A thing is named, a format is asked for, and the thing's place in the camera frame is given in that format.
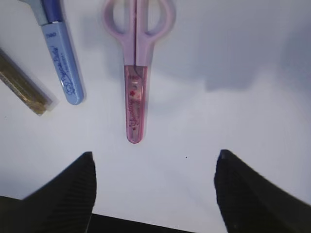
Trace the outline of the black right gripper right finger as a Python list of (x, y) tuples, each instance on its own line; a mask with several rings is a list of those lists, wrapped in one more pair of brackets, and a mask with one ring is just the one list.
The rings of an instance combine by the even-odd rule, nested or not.
[(309, 233), (311, 206), (280, 189), (229, 150), (217, 159), (216, 200), (229, 233)]

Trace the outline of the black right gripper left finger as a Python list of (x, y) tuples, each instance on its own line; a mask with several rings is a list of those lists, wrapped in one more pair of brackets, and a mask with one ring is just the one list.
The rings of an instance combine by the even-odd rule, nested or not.
[(92, 152), (0, 213), (2, 233), (85, 233), (97, 195)]

